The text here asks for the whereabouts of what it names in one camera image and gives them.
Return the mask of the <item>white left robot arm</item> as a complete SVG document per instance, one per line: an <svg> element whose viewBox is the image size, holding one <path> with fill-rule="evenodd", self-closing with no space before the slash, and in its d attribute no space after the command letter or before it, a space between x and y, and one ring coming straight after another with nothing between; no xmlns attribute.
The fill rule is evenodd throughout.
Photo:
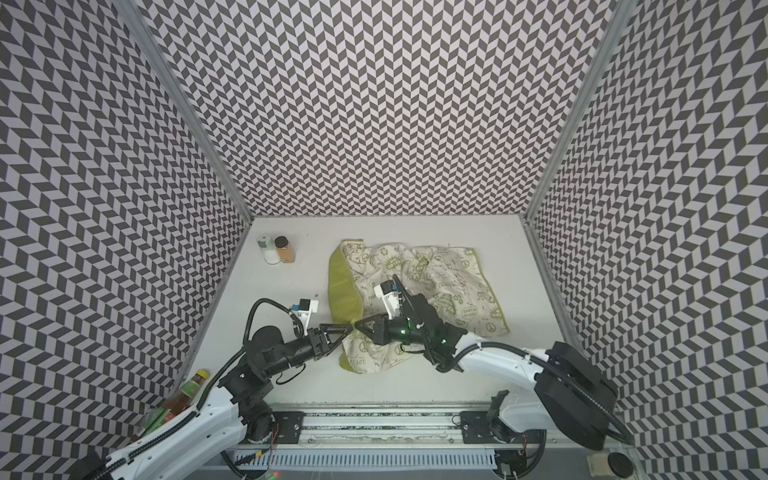
<svg viewBox="0 0 768 480"><path fill-rule="evenodd" d="M310 328L315 303L303 299L297 307L286 307L267 298L257 300L249 310L241 348L197 395L194 406L108 457L89 453L69 468L69 477L182 479L239 444L250 428L270 419L264 398L273 389L273 376L328 356L353 331L350 324ZM273 306L291 319L294 340L284 341L274 326L253 329L262 305Z"/></svg>

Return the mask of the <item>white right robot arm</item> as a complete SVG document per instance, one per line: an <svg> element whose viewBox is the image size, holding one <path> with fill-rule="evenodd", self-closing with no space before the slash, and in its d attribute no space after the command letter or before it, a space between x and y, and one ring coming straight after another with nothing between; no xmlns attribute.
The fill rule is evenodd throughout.
<svg viewBox="0 0 768 480"><path fill-rule="evenodd" d="M444 322L421 295L390 293L382 300L386 313L354 325L374 344L418 344L440 373L488 374L532 394L532 399L519 401L506 393L497 401L491 418L507 429L556 429L594 451L609 438L633 445L633 435L616 411L617 385L573 346L557 341L548 349L526 349L491 341Z"/></svg>

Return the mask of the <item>green and cream printed jacket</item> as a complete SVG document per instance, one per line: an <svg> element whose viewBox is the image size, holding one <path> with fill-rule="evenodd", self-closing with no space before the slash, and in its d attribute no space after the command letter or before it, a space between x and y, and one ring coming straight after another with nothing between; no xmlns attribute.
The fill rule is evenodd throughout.
<svg viewBox="0 0 768 480"><path fill-rule="evenodd" d="M419 246L401 243L368 246L361 239L344 240L328 264L331 319L353 324L384 314L374 289L398 276L412 295L423 295L446 323L481 337L510 332L503 310L471 247Z"/></svg>

